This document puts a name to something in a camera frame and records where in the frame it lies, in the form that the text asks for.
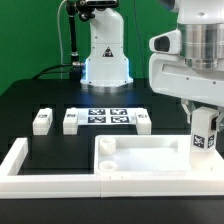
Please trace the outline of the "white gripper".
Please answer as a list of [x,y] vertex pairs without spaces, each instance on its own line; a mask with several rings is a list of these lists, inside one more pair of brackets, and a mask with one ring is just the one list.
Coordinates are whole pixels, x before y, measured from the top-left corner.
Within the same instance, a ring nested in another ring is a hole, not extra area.
[[[149,40],[153,52],[149,59],[149,84],[156,93],[181,98],[191,123],[194,102],[224,107],[224,58],[217,68],[191,68],[181,53],[181,33],[173,30]],[[216,130],[224,130],[224,112],[216,119]]]

